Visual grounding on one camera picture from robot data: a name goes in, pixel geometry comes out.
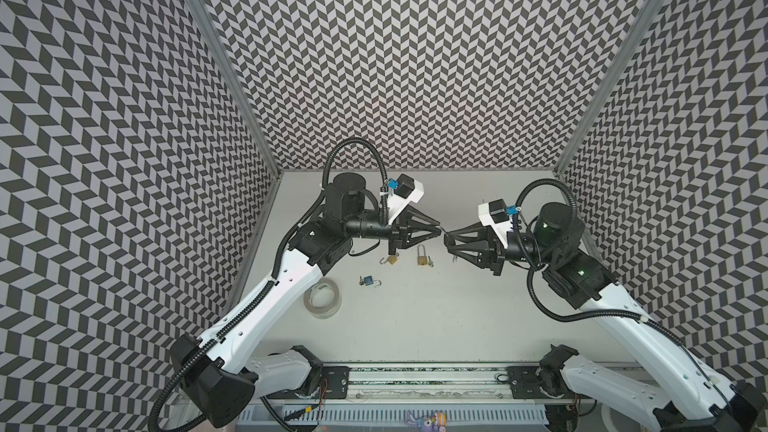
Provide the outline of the large brass padlock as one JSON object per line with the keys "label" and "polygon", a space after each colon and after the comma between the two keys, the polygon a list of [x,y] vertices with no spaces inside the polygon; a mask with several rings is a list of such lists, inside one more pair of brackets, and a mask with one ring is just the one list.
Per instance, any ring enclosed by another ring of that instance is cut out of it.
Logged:
{"label": "large brass padlock", "polygon": [[433,266],[433,261],[431,257],[427,254],[426,247],[424,244],[419,244],[417,246],[417,264],[419,266],[427,266],[427,267]]}

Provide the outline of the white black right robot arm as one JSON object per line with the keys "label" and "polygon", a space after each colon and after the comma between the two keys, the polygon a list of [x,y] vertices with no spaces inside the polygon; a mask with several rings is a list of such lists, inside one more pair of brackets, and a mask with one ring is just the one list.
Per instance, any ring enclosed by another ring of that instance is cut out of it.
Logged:
{"label": "white black right robot arm", "polygon": [[450,254],[494,275],[507,263],[525,266],[526,289],[540,312],[561,324],[597,322],[653,379],[631,379],[558,345],[538,363],[543,394],[587,396],[650,431],[749,431],[766,411],[760,390],[697,358],[615,273],[581,250],[585,224],[563,182],[535,180],[512,205],[480,204],[478,218],[445,234]]}

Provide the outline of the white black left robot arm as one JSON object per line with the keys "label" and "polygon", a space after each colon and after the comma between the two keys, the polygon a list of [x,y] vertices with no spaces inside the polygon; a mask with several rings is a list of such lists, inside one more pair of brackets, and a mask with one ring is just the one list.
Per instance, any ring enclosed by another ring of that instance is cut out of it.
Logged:
{"label": "white black left robot arm", "polygon": [[[357,173],[331,174],[337,155],[351,145],[372,155],[380,174],[378,191],[369,190]],[[283,390],[312,393],[323,367],[313,353],[294,346],[251,367],[256,348],[298,299],[350,256],[355,239],[385,240],[395,254],[440,236],[439,222],[415,207],[423,195],[423,184],[409,175],[389,178],[370,141],[351,137],[335,145],[324,163],[317,198],[281,239],[266,277],[199,336],[184,334],[172,345],[174,373],[149,412],[148,430],[160,430],[160,414],[176,389],[200,412],[181,425],[183,431],[203,423],[225,427],[255,397]]]}

